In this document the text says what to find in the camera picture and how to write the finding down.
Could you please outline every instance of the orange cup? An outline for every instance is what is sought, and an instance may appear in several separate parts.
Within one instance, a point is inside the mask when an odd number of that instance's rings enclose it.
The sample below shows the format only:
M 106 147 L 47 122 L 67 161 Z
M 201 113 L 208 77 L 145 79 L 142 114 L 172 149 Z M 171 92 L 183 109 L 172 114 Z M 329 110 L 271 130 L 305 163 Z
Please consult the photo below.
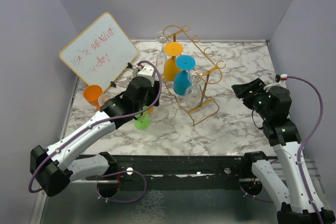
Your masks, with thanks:
M 103 94 L 103 90 L 98 85 L 90 85 L 88 86 L 84 92 L 84 98 L 90 103 L 92 106 L 95 106 L 97 110 L 100 109 L 98 98 Z

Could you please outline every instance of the metal bolt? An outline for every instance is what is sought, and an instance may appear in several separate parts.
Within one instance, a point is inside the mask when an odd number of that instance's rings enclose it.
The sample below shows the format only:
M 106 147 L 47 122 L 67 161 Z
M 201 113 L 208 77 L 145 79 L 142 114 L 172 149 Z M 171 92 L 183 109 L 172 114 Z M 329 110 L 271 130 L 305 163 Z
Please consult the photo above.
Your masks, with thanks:
M 224 168 L 224 172 L 225 172 L 226 174 L 230 174 L 230 173 L 231 173 L 231 169 L 230 169 L 230 168 Z

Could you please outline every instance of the gold metal rack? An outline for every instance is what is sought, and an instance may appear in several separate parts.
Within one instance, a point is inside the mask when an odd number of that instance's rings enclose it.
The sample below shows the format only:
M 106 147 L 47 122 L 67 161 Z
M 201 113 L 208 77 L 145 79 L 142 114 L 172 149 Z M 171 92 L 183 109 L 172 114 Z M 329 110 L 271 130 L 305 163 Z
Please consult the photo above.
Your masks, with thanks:
M 197 75 L 200 77 L 200 79 L 202 79 L 202 80 L 204 81 L 203 89 L 202 89 L 201 85 L 199 84 L 199 88 L 200 88 L 200 90 L 201 90 L 201 92 L 202 92 L 202 97 L 201 97 L 200 103 L 199 103 L 196 107 L 194 107 L 194 108 L 192 108 L 192 109 L 189 109 L 189 110 L 186 109 L 186 108 L 184 108 L 184 107 L 179 103 L 179 100 L 178 100 L 177 96 L 176 96 L 175 94 L 173 94 L 173 93 L 170 91 L 170 89 L 169 89 L 169 87 L 168 87 L 168 85 L 167 85 L 165 79 L 163 79 L 163 82 L 164 82 L 164 84 L 165 84 L 165 86 L 166 86 L 168 92 L 169 92 L 171 95 L 173 95 L 173 96 L 175 97 L 175 100 L 176 100 L 178 106 L 179 106 L 182 110 L 184 110 L 185 112 L 187 112 L 187 114 L 189 115 L 189 117 L 193 120 L 193 126 L 195 126 L 195 125 L 197 125 L 197 124 L 203 122 L 204 120 L 210 118 L 211 116 L 213 116 L 214 114 L 216 114 L 216 113 L 219 111 L 219 105 L 218 105 L 218 103 L 214 100 L 213 97 L 208 97 L 208 96 L 206 96 L 206 95 L 205 95 L 205 92 L 206 92 L 206 88 L 207 88 L 207 85 L 208 85 L 208 84 L 217 84 L 217 83 L 219 83 L 219 82 L 222 80 L 222 78 L 223 78 L 223 73 L 222 73 L 221 69 L 224 69 L 224 68 L 226 67 L 226 64 L 224 64 L 223 67 L 220 67 L 218 64 L 219 64 L 220 62 L 223 62 L 223 61 L 222 61 L 222 60 L 219 60 L 217 63 L 215 63 L 215 62 L 210 58 L 210 56 L 213 55 L 214 52 L 213 52 L 213 51 L 211 51 L 210 53 L 206 53 L 206 52 L 205 52 L 206 50 L 210 49 L 210 47 L 206 47 L 206 48 L 204 48 L 204 50 L 202 50 L 202 49 L 196 44 L 196 43 L 200 42 L 201 39 L 200 39 L 199 35 L 194 35 L 193 37 L 190 37 L 190 36 L 187 34 L 187 31 L 190 30 L 190 26 L 189 26 L 189 25 L 184 25 L 183 27 L 180 27 L 180 26 L 177 26 L 177 25 L 170 25 L 170 26 L 167 26 L 167 27 L 165 27 L 165 28 L 163 29 L 163 34 L 164 34 L 164 32 L 165 32 L 168 28 L 171 28 L 171 27 L 178 28 L 178 31 L 176 31 L 176 32 L 174 32 L 174 33 L 171 33 L 171 35 L 169 35 L 169 36 L 166 36 L 166 39 L 169 40 L 169 39 L 171 39 L 171 38 L 173 37 L 173 40 L 176 41 L 176 36 L 177 36 L 178 34 L 184 34 L 184 35 L 190 40 L 190 42 L 193 43 L 193 44 L 195 45 L 195 47 L 196 47 L 196 48 L 197 48 L 197 49 L 198 49 L 198 50 L 199 50 L 199 51 L 200 51 L 200 52 L 201 52 L 201 53 L 202 53 L 202 54 L 203 54 L 203 55 L 204 55 L 204 56 L 205 56 L 205 57 L 206 57 L 206 58 L 207 58 L 213 65 L 214 65 L 213 68 L 211 68 L 211 69 L 209 69 L 209 70 L 207 70 L 207 71 L 205 71 L 205 72 L 203 72 L 203 73 L 198 73 L 198 72 L 197 72 Z M 220 78 L 219 78 L 217 81 L 209 82 L 209 76 L 210 76 L 210 74 L 211 74 L 212 72 L 216 71 L 216 70 L 219 71 L 219 73 L 220 73 Z M 193 112 L 197 111 L 198 109 L 204 107 L 205 105 L 211 103 L 211 102 L 213 102 L 213 103 L 217 106 L 217 110 L 216 110 L 214 113 L 212 113 L 212 114 L 206 116 L 205 118 L 202 118 L 200 121 L 195 122 L 195 119 L 192 117 L 191 114 L 192 114 Z

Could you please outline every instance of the black cable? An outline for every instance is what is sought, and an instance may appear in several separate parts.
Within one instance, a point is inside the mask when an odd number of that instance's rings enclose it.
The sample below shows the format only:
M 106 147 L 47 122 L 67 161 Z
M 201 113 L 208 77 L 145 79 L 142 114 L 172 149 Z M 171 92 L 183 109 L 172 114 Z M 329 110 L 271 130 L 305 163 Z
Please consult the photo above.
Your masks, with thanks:
M 254 112 L 254 109 L 252 110 L 252 121 L 253 121 L 253 123 L 254 123 L 254 125 L 255 125 L 255 127 L 257 127 L 259 130 L 263 130 L 264 129 L 264 127 L 262 126 L 262 127 L 258 127 L 257 125 L 256 125 L 256 122 L 254 121 L 254 118 L 253 118 L 253 112 Z

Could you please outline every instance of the table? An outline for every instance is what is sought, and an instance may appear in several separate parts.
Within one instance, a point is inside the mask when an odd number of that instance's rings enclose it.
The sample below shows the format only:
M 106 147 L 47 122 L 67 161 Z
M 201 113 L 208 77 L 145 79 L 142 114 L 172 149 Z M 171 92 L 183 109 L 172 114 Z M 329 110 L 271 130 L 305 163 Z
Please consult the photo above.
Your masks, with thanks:
M 155 63 L 161 44 L 157 41 L 135 41 L 134 44 L 139 49 L 139 55 L 133 63 L 140 60 Z M 213 67 L 191 42 L 181 44 L 183 54 L 195 58 L 196 67 Z M 192 120 L 164 86 L 160 106 L 150 115 L 151 125 L 146 130 L 137 130 L 131 121 L 97 141 L 84 154 L 108 151 L 112 155 L 243 155 L 245 152 L 264 151 L 266 155 L 274 156 L 268 140 L 254 126 L 251 110 L 235 97 L 231 88 L 233 84 L 250 82 L 258 77 L 265 83 L 273 82 L 275 73 L 266 42 L 199 42 L 198 45 L 202 49 L 210 47 L 210 51 L 215 52 L 211 56 L 214 62 L 223 60 L 227 64 L 221 82 L 208 85 L 206 92 L 219 104 L 218 113 L 193 126 Z M 131 70 L 125 70 L 115 81 L 117 87 L 110 87 L 107 93 L 116 95 L 124 91 L 131 76 Z M 211 78 L 218 80 L 218 71 Z M 95 108 L 83 97 L 85 87 L 86 84 L 79 80 L 65 136 L 95 113 Z M 255 115 L 255 121 L 257 125 L 262 123 L 258 115 Z

